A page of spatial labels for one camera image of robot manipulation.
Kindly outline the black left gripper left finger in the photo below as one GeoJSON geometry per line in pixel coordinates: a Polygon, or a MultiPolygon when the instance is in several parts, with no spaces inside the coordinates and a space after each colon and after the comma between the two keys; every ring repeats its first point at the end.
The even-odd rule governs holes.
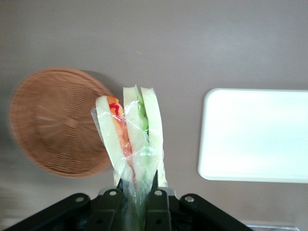
{"type": "Polygon", "coordinates": [[[94,230],[95,231],[121,231],[122,205],[124,201],[123,181],[116,186],[101,189],[93,200],[94,230]]]}

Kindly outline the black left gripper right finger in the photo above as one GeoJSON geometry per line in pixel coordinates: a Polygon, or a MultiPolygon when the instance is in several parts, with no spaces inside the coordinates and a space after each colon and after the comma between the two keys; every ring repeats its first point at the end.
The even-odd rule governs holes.
{"type": "Polygon", "coordinates": [[[151,191],[146,199],[145,230],[146,231],[177,231],[170,211],[170,197],[176,198],[172,188],[158,186],[156,171],[151,191]]]}

